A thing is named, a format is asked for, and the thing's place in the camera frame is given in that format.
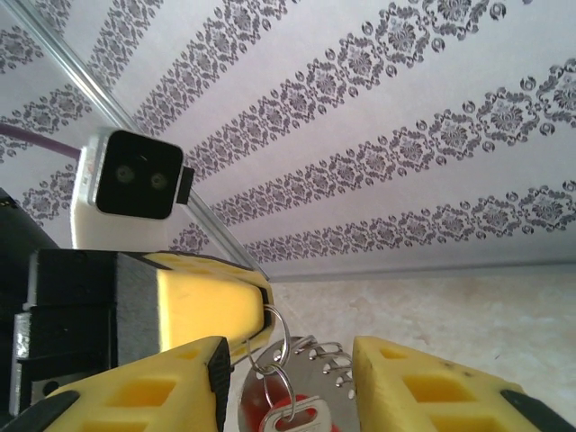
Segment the silver key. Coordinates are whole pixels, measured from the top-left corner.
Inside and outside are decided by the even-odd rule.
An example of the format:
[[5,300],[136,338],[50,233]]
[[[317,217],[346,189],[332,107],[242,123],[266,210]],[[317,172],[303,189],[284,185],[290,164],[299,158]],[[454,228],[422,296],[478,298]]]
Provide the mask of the silver key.
[[[313,409],[316,411],[316,417],[305,425],[295,426],[291,429],[287,429],[285,432],[330,432],[332,430],[332,417],[330,416],[330,408],[328,404],[320,398],[320,396],[314,396],[305,400],[296,402],[296,415],[299,412],[305,410]],[[263,420],[264,429],[263,432],[278,432],[276,424],[280,419],[287,419],[290,416],[292,408],[281,407],[278,409],[273,409]]]

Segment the keyring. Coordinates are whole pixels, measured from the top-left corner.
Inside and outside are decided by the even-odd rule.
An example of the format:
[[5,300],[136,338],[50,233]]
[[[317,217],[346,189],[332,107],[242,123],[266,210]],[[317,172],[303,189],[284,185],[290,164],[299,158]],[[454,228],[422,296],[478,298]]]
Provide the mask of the keyring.
[[264,310],[265,311],[269,311],[272,312],[282,323],[282,327],[283,327],[283,332],[284,332],[284,336],[283,336],[283,343],[282,343],[282,348],[280,350],[280,360],[277,363],[272,363],[272,364],[268,364],[264,367],[260,366],[260,364],[258,364],[254,358],[252,358],[252,351],[250,350],[250,340],[246,339],[246,350],[247,350],[247,357],[248,360],[250,361],[250,364],[252,365],[252,368],[258,372],[259,374],[262,375],[271,375],[275,372],[275,368],[274,365],[280,366],[280,368],[283,368],[284,366],[286,366],[286,363],[288,363],[288,359],[290,358],[290,330],[288,329],[288,325],[286,324],[286,321],[284,320],[282,314],[280,313],[280,311],[272,306],[271,304],[265,304],[264,305]]
[[[290,384],[290,380],[288,379],[288,375],[286,375],[286,372],[278,363],[271,363],[268,365],[268,367],[271,367],[272,369],[274,369],[274,371],[280,376],[280,379],[284,383],[284,386],[286,387],[286,390],[288,391],[288,395],[290,396],[291,411],[290,411],[290,417],[288,418],[288,423],[290,423],[290,422],[292,422],[292,420],[294,420],[294,416],[296,415],[296,393],[294,392],[294,388]],[[266,396],[266,401],[268,402],[268,405],[270,405],[270,408],[273,408],[274,404],[272,403],[272,398],[270,398],[270,393],[268,392],[268,384],[266,383],[266,375],[264,375],[264,377],[262,378],[262,381],[264,382],[264,395]]]

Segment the yellow 3d-printed part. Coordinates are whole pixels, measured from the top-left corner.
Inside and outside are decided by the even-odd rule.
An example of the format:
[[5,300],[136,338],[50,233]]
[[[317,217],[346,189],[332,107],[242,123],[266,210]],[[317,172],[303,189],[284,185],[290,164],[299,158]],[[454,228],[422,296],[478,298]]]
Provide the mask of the yellow 3d-printed part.
[[268,281],[254,270],[215,258],[157,252],[148,261],[174,271],[158,271],[162,349],[211,335],[228,339],[232,362],[268,342],[275,318],[264,312],[274,304]]
[[207,337],[73,382],[80,394],[47,432],[221,432],[230,390],[230,352]]
[[538,432],[501,395],[514,383],[377,337],[356,337],[362,432]]
[[236,347],[264,326],[257,287],[223,274],[158,270],[161,348],[166,351],[208,336]]

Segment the patterned wallpaper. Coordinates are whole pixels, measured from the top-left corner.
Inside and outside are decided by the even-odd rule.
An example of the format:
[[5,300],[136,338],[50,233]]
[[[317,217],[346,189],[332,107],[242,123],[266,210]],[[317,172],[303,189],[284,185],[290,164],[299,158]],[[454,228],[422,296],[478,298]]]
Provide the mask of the patterned wallpaper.
[[[147,134],[185,149],[272,277],[576,258],[571,0],[33,3]],[[24,34],[6,74],[46,61]],[[95,116],[67,85],[4,114],[60,138]],[[14,114],[57,89],[74,108],[53,126]],[[44,200],[31,212],[61,212],[68,168],[22,189]],[[178,220],[171,248],[212,247]]]
[[[72,4],[49,0],[35,5],[63,34]],[[0,106],[0,122],[77,148],[97,127],[112,125],[44,54],[30,33],[4,8],[0,13],[0,80],[4,96],[8,96]],[[62,247],[71,246],[69,205],[76,169],[73,159],[0,136],[0,184]],[[171,230],[180,240],[180,248],[202,251],[210,243],[207,235],[188,215],[180,210],[175,213]]]

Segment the damask pattern stripe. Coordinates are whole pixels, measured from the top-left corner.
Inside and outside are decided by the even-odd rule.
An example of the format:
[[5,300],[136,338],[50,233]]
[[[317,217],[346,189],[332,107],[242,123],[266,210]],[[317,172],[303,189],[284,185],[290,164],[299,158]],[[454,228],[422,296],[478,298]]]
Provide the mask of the damask pattern stripe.
[[375,250],[412,248],[433,242],[468,241],[488,236],[511,237],[520,231],[564,231],[576,221],[576,182],[562,188],[547,185],[530,188],[521,195],[489,196],[476,203],[438,205],[435,209],[350,222],[325,229],[270,238],[245,245],[260,263],[279,262]]
[[72,3],[69,0],[36,0],[34,6],[52,29],[62,36],[70,17]]
[[[12,111],[10,117],[0,117],[0,122],[51,135],[91,111],[84,94],[74,85],[67,84],[41,96],[38,101],[27,103],[21,110]],[[0,164],[5,162],[6,156],[13,158],[16,150],[26,150],[30,146],[30,143],[0,135]]]
[[390,3],[378,22],[365,22],[361,33],[340,40],[339,49],[327,49],[325,60],[315,58],[308,70],[296,72],[295,80],[287,79],[195,147],[189,158],[197,181],[313,121],[318,113],[338,108],[357,97],[359,89],[371,90],[382,78],[396,77],[400,67],[413,68],[430,51],[441,52],[448,38],[463,41],[479,30],[486,13],[495,21],[506,14],[503,3],[490,0],[409,2],[407,7]]
[[170,250],[197,254],[201,252],[204,246],[209,242],[210,240],[202,228],[195,223],[190,222],[188,227],[183,229],[178,234],[178,237],[172,240]]
[[53,221],[70,208],[75,177],[76,164],[66,164],[25,192],[19,204],[43,227],[46,221]]
[[148,135],[159,136],[272,28],[271,20],[287,13],[286,0],[224,0],[147,96],[134,121]]
[[113,0],[88,67],[110,90],[128,66],[164,0]]
[[367,141],[319,163],[266,182],[214,204],[227,225],[323,200],[335,194],[391,181],[410,172],[444,166],[448,160],[473,158],[482,149],[526,142],[538,132],[554,134],[558,124],[576,128],[576,58],[550,67],[540,85],[529,76],[520,92],[501,87],[480,103],[463,103],[461,112],[444,110],[433,120],[416,122],[377,142]]
[[41,47],[26,30],[15,25],[10,31],[0,31],[0,75],[42,57]]

